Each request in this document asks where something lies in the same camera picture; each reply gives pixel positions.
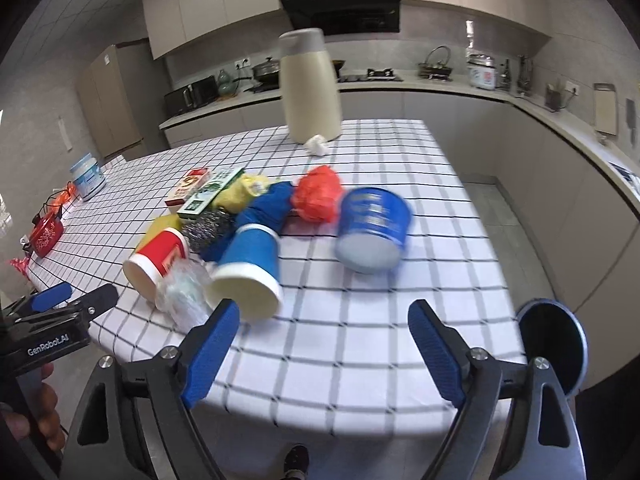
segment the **red paper cup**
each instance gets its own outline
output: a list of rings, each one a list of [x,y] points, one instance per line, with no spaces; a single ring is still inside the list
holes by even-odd
[[[174,260],[188,257],[187,240],[177,229],[167,227],[137,253],[133,253],[122,264],[122,270],[140,296],[155,303],[156,286],[169,272]]]

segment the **blue paper cup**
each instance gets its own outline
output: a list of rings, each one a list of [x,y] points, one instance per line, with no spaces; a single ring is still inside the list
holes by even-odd
[[[282,304],[278,252],[280,238],[261,224],[236,231],[220,258],[207,290],[213,308],[225,298],[233,300],[242,318],[251,321],[273,316]]]
[[[356,272],[393,269],[402,259],[412,213],[402,197],[379,187],[348,192],[340,205],[335,255]]]

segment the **range hood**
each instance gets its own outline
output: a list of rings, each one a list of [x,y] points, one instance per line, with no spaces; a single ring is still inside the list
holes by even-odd
[[[293,28],[319,27],[326,36],[400,32],[400,0],[280,0]]]

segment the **white container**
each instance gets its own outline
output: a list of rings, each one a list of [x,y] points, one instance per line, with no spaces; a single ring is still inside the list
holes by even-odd
[[[82,200],[89,200],[107,183],[102,170],[98,166],[98,161],[91,156],[91,153],[87,153],[69,168],[69,171]]]
[[[466,66],[469,71],[469,84],[484,90],[495,90],[496,69],[494,58],[485,54],[472,54]]]
[[[335,139],[342,108],[334,66],[319,28],[280,36],[280,92],[289,136],[305,144],[313,136]]]

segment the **thermos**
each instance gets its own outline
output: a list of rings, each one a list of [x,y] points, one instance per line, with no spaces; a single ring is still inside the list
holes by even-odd
[[[290,137],[304,144],[341,133],[342,109],[334,66],[319,28],[280,36],[280,92]]]

